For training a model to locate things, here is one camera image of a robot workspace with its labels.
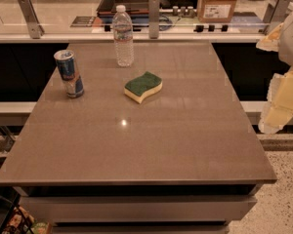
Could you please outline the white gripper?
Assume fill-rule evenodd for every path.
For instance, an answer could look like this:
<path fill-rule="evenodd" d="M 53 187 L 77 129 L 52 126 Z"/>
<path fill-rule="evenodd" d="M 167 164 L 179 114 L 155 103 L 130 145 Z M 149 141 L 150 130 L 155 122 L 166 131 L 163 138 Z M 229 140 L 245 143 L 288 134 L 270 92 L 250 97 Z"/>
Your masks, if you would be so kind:
<path fill-rule="evenodd" d="M 277 52 L 281 61 L 293 66 L 293 12 L 256 44 L 256 48 Z M 275 73 L 270 81 L 267 102 L 258 124 L 264 134 L 275 134 L 293 118 L 293 67 L 285 74 Z"/>

